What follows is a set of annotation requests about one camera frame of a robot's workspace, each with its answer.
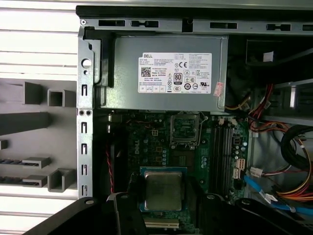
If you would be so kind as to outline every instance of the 80 plus logo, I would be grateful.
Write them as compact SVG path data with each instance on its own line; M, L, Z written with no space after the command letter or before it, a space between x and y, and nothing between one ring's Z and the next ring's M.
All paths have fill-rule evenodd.
M174 73L174 84L181 85L182 84L182 73Z

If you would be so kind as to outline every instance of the red wire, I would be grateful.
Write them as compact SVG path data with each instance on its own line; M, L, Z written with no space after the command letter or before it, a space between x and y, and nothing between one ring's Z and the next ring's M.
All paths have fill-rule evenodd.
M313 196L313 192L309 192L309 193L301 195L301 197L308 197L308 196Z
M272 171L272 172L267 172L265 173L266 175L267 174L275 174L275 173L280 173L280 172L283 172L283 173L299 173L299 172L305 172L304 170L280 170L280 171Z
M273 87L274 87L273 84L267 85L267 91L266 91L266 95L264 97L264 100L262 101L260 106L253 112L252 117L257 118L257 119L260 118L262 112L264 111L264 107L265 107L265 105L266 105L266 103L267 103L267 101L268 101L268 99L272 93ZM255 127L254 124L255 124L254 121L250 121L250 128L252 131L257 131L258 129L260 129L260 127L259 128Z
M108 163L109 175L110 175L111 193L114 193L114 182L113 182L112 165L111 165L110 155L109 155L107 150L106 150L106 155L107 155L107 163Z

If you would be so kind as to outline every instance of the motherboard chip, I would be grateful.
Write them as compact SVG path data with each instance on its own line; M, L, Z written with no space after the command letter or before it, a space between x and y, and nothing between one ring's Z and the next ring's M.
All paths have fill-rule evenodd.
M156 152L162 152L163 148L162 147L156 147Z
M234 138L233 142L236 145L240 144L240 138Z
M192 150L174 150L170 158L171 166L184 166L187 167L188 172L194 172L195 164L195 151Z
M144 172L146 181L144 210L180 211L183 200L182 172L158 169L161 170L147 170Z
M162 162L162 157L160 157L160 156L156 157L156 162L158 162L158 163Z

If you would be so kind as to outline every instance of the screw hole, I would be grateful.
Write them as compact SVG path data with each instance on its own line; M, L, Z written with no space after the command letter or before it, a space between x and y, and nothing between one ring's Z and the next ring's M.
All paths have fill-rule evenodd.
M91 204L94 203L94 201L92 201L92 200L87 200L85 203L86 203L87 205L91 205Z
M89 69L90 66L91 66L91 60L90 60L90 59L83 59L83 60L82 60L82 66L83 66L85 69Z

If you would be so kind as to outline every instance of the cpu socket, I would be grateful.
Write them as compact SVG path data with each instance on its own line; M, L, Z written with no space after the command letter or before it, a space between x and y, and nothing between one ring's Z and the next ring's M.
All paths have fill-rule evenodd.
M194 149L198 143L199 115L173 115L171 117L171 146L185 144Z

